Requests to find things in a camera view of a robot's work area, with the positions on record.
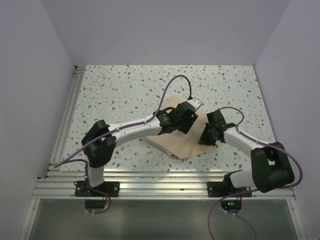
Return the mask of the beige cloth mat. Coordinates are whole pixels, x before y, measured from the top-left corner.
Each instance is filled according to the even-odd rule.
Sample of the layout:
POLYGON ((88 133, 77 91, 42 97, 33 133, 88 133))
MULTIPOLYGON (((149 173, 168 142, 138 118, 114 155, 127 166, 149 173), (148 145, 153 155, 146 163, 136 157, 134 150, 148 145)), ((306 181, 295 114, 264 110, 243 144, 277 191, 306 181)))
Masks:
POLYGON ((216 152, 217 148, 213 145, 199 144, 200 137, 206 126, 207 116, 200 110, 197 110, 196 114, 198 118, 187 134, 177 130, 172 133, 147 136, 145 139, 165 151, 169 156, 175 156, 181 160, 216 152))

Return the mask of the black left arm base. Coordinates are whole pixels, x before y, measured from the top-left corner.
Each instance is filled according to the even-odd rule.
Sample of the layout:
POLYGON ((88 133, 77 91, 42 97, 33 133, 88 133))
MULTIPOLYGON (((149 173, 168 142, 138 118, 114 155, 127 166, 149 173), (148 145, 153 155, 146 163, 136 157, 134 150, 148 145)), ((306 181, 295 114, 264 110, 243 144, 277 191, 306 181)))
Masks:
POLYGON ((89 187, 86 180, 75 181, 75 197, 84 197, 84 207, 89 212, 106 211, 111 205, 111 198, 117 198, 120 191, 120 182, 104 181, 96 187, 89 187))

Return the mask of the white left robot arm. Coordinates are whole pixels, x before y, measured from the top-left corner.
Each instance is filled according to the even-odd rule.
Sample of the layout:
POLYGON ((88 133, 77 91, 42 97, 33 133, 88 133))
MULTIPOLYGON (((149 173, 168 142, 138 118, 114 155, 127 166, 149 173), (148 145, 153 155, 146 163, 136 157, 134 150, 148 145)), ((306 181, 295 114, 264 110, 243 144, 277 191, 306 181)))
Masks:
POLYGON ((168 110, 157 110, 138 120, 106 124, 97 121, 81 141, 83 153, 88 159, 86 190, 99 196, 104 190, 104 167, 111 160, 114 149, 124 143, 143 137, 159 136, 180 131, 187 134, 195 123, 196 111, 202 102, 196 98, 179 103, 168 110))

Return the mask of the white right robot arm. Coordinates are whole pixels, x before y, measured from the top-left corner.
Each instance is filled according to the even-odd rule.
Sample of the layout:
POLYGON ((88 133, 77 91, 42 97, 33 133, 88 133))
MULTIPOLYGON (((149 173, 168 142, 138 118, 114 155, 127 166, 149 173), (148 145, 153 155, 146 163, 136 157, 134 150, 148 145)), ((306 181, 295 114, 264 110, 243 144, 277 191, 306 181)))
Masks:
POLYGON ((217 142, 228 144, 250 159, 249 170, 237 170, 224 175, 222 189, 227 196, 235 196, 247 188, 267 193, 295 181, 288 155, 281 143, 268 143, 247 134, 237 124, 227 123, 219 110, 208 113, 206 117, 208 122, 199 139, 200 145, 215 146, 217 142))

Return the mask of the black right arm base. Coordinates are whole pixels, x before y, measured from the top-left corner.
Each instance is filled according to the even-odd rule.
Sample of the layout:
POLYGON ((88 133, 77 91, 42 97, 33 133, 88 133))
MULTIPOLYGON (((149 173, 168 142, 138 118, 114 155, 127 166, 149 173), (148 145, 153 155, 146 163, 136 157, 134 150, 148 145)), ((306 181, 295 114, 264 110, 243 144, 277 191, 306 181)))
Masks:
POLYGON ((250 187, 234 187, 230 175, 230 173, 226 174, 222 181, 208 181, 207 194, 209 198, 223 198, 220 201, 222 209, 236 214, 242 209, 242 198, 250 198, 252 193, 249 192, 250 187))

